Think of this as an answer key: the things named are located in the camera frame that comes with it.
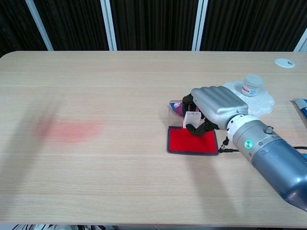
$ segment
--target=red smudge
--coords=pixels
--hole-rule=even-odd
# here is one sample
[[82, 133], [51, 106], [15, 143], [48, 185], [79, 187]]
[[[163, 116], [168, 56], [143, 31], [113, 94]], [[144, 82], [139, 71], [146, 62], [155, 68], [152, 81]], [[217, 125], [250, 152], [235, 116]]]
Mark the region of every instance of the red smudge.
[[89, 140], [99, 134], [99, 122], [54, 122], [43, 121], [37, 125], [38, 136], [50, 140], [78, 143]]

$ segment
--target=red ink pad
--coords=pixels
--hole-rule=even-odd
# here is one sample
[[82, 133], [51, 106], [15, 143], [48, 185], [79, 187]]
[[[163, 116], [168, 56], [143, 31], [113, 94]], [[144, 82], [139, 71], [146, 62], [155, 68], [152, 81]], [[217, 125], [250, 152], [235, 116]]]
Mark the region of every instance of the red ink pad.
[[167, 134], [167, 152], [186, 155], [218, 155], [216, 134], [210, 131], [197, 137], [186, 128], [170, 126]]

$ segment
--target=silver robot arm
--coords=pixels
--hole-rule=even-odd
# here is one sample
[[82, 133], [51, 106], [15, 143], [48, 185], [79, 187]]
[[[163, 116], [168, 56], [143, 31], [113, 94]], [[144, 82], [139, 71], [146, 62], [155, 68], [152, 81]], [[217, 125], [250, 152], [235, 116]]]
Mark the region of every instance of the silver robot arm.
[[223, 86], [193, 89], [193, 103], [289, 204], [307, 211], [307, 159], [273, 128], [248, 115], [248, 105]]

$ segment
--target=white flower-shaped dish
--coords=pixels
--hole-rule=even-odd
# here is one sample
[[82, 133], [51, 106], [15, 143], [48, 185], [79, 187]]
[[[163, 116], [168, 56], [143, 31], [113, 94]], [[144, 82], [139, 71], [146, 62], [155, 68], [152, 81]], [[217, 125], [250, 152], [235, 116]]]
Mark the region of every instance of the white flower-shaped dish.
[[248, 114], [260, 117], [261, 114], [269, 114], [272, 112], [275, 101], [265, 88], [261, 87], [256, 96], [248, 97], [241, 93], [242, 85], [243, 81], [236, 80], [234, 82], [226, 82], [223, 86], [230, 89], [248, 104]]

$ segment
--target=jar lid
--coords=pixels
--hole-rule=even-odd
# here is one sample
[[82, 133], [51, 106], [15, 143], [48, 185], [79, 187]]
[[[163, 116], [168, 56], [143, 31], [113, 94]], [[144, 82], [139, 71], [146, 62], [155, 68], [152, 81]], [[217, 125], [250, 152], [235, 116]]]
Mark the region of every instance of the jar lid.
[[262, 77], [258, 75], [246, 75], [245, 80], [247, 81], [247, 84], [254, 86], [254, 87], [260, 87], [263, 84]]

